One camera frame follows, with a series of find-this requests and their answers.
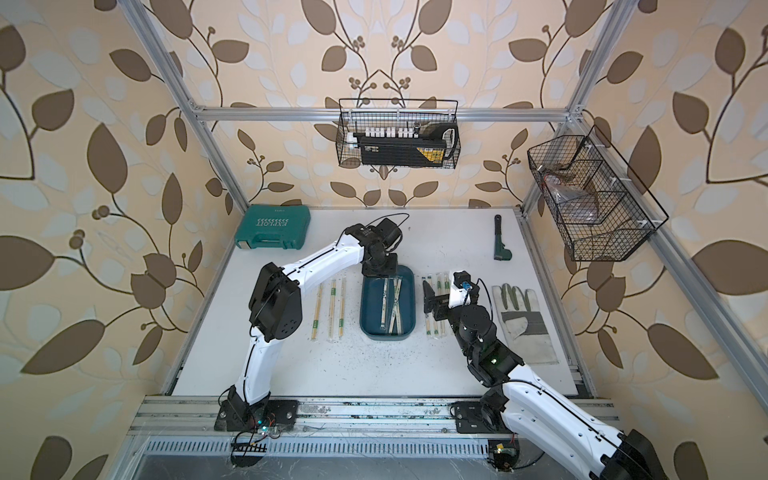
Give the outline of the black power supply box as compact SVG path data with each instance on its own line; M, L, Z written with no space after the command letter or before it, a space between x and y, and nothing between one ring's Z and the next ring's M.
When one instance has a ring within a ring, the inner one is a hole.
M442 139L363 136L357 146L363 164L414 168L442 167L455 152Z

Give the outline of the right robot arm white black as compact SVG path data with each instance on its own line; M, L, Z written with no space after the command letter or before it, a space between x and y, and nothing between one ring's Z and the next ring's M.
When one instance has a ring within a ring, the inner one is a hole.
M424 312L449 324L469 372L488 389L480 400L486 426L525 436L579 479L667 477L643 434L625 434L585 412L497 338L489 311L478 303L480 288L467 272L457 272L444 295L428 281L422 286Z

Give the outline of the wrapped chopsticks in box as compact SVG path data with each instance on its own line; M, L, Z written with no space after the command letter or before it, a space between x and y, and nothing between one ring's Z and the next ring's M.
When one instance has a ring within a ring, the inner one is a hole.
M382 292L380 327L385 335L398 335L404 332L400 311L402 278L387 278Z

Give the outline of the white grey work glove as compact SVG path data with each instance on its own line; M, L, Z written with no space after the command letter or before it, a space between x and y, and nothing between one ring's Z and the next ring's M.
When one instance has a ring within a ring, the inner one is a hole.
M558 363L536 292L504 283L492 287L508 347L531 365Z

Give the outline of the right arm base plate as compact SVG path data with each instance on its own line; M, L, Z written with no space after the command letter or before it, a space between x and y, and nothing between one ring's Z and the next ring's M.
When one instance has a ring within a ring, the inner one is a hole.
M460 434L511 434L500 417L480 401L453 402L449 405L449 413Z

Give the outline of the chopsticks pair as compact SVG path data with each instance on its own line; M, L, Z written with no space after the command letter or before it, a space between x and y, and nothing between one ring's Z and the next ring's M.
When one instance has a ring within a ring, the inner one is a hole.
M444 293L448 295L448 304L451 304L451 300L456 296L457 287L454 285L454 277L452 272L448 272L444 275ZM453 334L453 327L449 320L446 321L446 334Z
M429 309L430 298L434 295L434 282L431 275L422 278L422 290L424 294L423 305L426 334L428 337L432 337L438 330L433 326L433 314Z
M347 285L347 278L342 277L341 280L341 287L340 287L340 294L339 294L339 302L340 302L340 313L339 313L339 326L338 326L338 338L343 338L344 335L344 326L345 326L345 310L346 310L346 285Z
M441 296L445 293L443 286L443 273L438 273L435 277L435 288L437 296ZM440 338L446 335L446 322L444 320L437 321L436 328L438 329L438 336Z
M329 310L328 310L328 338L334 339L335 332L335 307L336 307L336 293L337 293L337 280L334 278L331 280L330 297L329 297Z
M317 340L321 309L322 309L322 303L323 303L323 291L324 291L324 285L321 283L317 288L314 315L313 315L313 321L312 321L312 327L311 327L311 336L310 336L311 341Z

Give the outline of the teal plastic storage box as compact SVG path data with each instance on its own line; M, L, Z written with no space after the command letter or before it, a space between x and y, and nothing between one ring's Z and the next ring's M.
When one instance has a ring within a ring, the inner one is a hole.
M407 338L416 326L415 280L410 268L397 267L389 278L365 278L362 285L361 330L372 340Z

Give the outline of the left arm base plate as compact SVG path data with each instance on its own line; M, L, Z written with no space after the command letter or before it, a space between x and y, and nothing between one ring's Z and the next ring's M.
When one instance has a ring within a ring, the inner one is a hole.
M256 431L268 427L274 431L290 431L298 418L297 400L262 400L254 406L235 396L220 402L214 430L219 432Z

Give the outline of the plastic bag in basket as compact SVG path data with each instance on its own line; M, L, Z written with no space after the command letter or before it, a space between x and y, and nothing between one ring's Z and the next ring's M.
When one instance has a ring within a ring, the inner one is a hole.
M544 175L544 184L562 213L586 216L596 214L597 202L594 194L567 185L561 176L553 173Z

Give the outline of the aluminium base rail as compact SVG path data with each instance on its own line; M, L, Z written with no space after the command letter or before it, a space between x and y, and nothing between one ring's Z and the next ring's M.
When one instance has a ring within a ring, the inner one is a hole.
M211 396L144 399L128 436L147 455L483 459L521 434L469 419L473 399L278 398L256 432L229 432Z

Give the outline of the green black hand tool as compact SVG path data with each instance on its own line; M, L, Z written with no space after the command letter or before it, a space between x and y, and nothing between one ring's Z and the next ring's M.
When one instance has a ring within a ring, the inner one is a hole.
M496 261L510 261L512 252L505 246L502 237L502 217L494 216L494 259Z

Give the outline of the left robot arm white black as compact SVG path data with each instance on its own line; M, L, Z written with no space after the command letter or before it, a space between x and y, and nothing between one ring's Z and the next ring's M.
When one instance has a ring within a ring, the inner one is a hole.
M262 267L248 302L248 354L221 403L233 429L253 428L261 421L282 343L302 323L303 295L357 264L366 278L393 276L398 265L395 249L401 241L400 225L383 216L344 229L334 242L301 260Z

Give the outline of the green plastic tool case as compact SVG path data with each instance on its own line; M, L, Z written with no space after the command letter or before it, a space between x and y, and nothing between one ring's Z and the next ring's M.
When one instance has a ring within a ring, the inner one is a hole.
M234 242L241 249L300 250L310 221L311 213L305 205L251 205L237 229Z

